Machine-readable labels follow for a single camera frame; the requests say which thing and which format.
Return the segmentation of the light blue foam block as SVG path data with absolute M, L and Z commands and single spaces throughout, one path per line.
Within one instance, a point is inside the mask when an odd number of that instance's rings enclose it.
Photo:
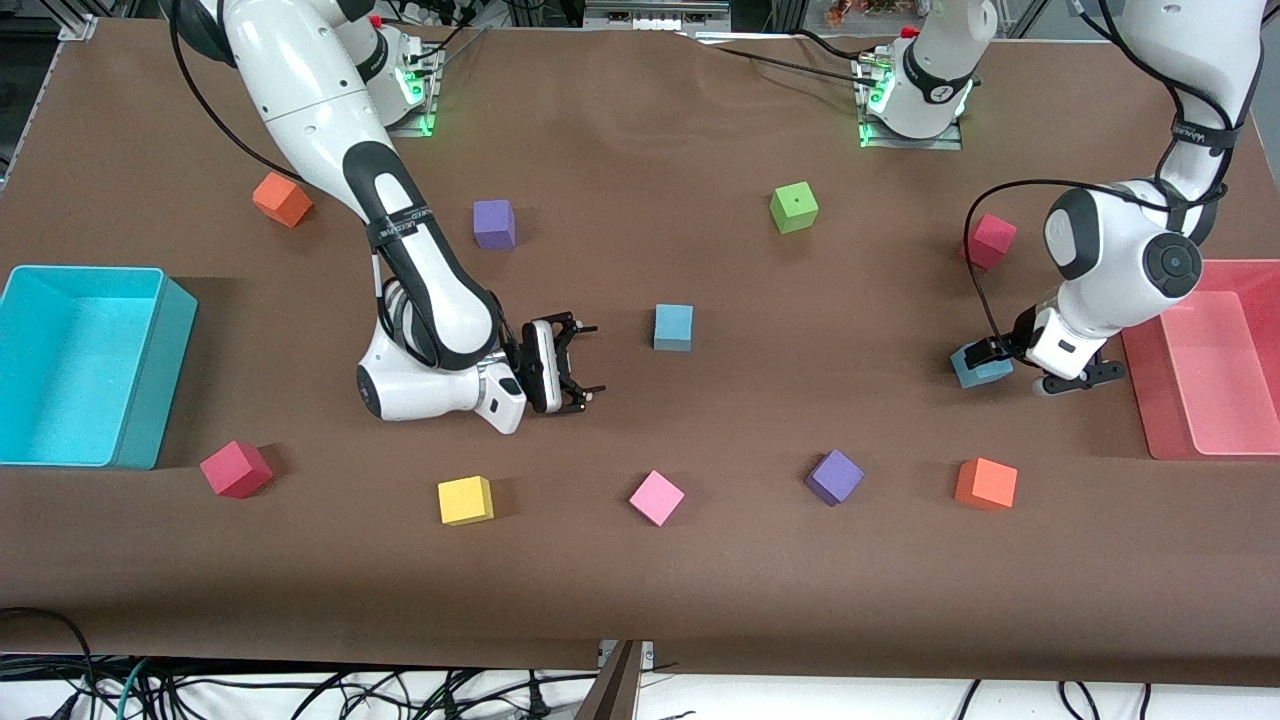
M 955 375 L 963 388 L 970 389 L 977 386 L 986 386 L 1012 374 L 1014 365 L 1009 359 L 995 360 L 992 363 L 980 364 L 977 368 L 969 368 L 966 364 L 966 351 L 972 346 L 973 343 L 969 343 L 957 348 L 950 357 Z
M 694 307 L 682 304 L 657 304 L 652 347 L 666 352 L 692 348 Z

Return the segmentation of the brown table cloth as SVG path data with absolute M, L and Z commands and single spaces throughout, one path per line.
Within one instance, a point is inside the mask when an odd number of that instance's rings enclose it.
M 192 99 L 157 20 L 63 47 L 0 193 L 14 266 L 156 266 L 198 300 L 152 471 L 0 468 L 0 607 L 67 615 L 100 653 L 593 667 L 652 641 L 682 673 L 1280 685 L 1280 462 L 1161 462 L 1125 382 L 1046 398 L 1023 368 L 964 389 L 986 334 L 957 246 L 1023 178 L 1126 181 L 1171 102 L 1102 44 L 996 44 L 961 151 L 863 149 L 850 94 L 669 33 L 461 35 L 436 133 L 399 143 L 513 325 L 570 310 L 582 414 L 500 436 L 388 423 L 355 369 L 375 324 L 360 220 L 288 229 L 265 169 Z M 774 188 L 814 224 L 781 234 Z M 480 249 L 508 199 L 517 245 Z M 652 347 L 657 304 L 692 348 Z M 232 441 L 248 498 L 198 465 Z M 835 507 L 832 450 L 864 471 Z M 954 498 L 1018 469 L 1011 509 Z M 663 527 L 628 498 L 684 493 Z M 495 516 L 442 524 L 485 477 Z

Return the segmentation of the red foam block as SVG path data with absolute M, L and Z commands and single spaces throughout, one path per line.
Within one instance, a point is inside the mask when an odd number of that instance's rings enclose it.
M 274 478 L 260 448 L 232 441 L 198 465 L 215 495 L 248 498 Z
M 960 246 L 960 258 L 982 270 L 995 269 L 1007 256 L 1016 234 L 1018 228 L 1012 223 L 986 213 L 968 231 Z

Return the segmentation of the pink foam block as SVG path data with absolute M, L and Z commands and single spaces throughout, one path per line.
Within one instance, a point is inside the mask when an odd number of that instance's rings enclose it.
M 663 527 L 681 505 L 685 493 L 659 471 L 649 471 L 632 492 L 628 503 L 649 523 Z

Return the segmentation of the purple foam block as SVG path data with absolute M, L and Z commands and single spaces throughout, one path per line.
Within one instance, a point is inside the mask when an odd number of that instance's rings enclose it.
M 805 487 L 829 507 L 838 506 L 860 486 L 865 471 L 835 448 L 808 474 Z
M 474 237 L 480 249 L 500 251 L 516 247 L 515 209 L 508 199 L 476 201 L 472 219 Z

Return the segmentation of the orange foam block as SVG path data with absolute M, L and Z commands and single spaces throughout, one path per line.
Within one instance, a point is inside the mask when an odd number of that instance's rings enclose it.
M 975 509 L 996 511 L 1014 506 L 1016 488 L 1016 468 L 974 457 L 960 466 L 954 498 Z
M 312 209 L 314 202 L 292 179 L 270 172 L 252 192 L 253 205 L 270 219 L 296 228 Z

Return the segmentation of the yellow foam block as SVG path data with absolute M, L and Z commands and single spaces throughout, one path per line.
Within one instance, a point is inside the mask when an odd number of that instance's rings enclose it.
M 460 527 L 495 516 L 492 486 L 485 477 L 442 482 L 436 487 L 442 524 Z

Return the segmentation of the pink plastic bin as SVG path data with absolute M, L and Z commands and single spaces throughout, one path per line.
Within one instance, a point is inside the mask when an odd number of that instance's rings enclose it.
M 1121 342 L 1152 457 L 1280 459 L 1280 259 L 1206 261 Z

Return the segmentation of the green foam block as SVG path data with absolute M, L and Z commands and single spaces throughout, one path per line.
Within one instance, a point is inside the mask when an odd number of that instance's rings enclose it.
M 797 182 L 774 188 L 769 210 L 777 231 L 788 234 L 812 227 L 819 205 L 809 183 Z

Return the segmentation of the gray background device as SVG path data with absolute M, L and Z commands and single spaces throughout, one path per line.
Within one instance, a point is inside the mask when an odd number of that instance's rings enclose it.
M 731 32 L 730 0 L 584 0 L 585 29 Z

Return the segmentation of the orange background clutter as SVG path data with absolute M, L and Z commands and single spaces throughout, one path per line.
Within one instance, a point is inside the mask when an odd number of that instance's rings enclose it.
M 879 18 L 899 12 L 900 0 L 829 0 L 824 18 L 828 27 L 841 27 L 854 18 Z

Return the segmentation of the cyan plastic bin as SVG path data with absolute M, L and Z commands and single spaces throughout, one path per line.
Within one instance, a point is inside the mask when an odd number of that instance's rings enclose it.
M 155 468 L 197 309 L 157 268 L 14 268 L 0 293 L 0 466 Z

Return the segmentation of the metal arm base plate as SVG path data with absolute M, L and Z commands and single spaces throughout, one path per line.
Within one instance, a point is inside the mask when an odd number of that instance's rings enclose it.
M 878 53 L 859 53 L 858 58 L 850 61 L 850 69 L 855 78 L 869 79 L 872 85 L 859 86 L 855 90 L 855 102 L 858 105 L 858 138 L 863 149 L 920 149 L 920 150 L 946 150 L 957 151 L 963 149 L 963 133 L 959 119 L 955 117 L 947 128 L 931 138 L 913 138 L 890 128 L 879 110 L 887 102 L 887 97 L 895 86 L 893 72 L 890 69 L 890 58 Z
M 387 111 L 383 120 L 393 137 L 431 137 L 439 102 L 442 61 L 412 44 L 399 51 L 387 72 Z

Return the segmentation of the dark table post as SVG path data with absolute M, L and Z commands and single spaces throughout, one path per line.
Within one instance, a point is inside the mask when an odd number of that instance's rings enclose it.
M 646 657 L 644 641 L 614 642 L 573 720 L 634 720 Z

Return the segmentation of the aluminium side rail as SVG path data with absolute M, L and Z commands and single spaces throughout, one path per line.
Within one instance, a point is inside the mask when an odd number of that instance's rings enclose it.
M 0 42 L 0 191 L 17 163 L 58 49 L 55 38 Z

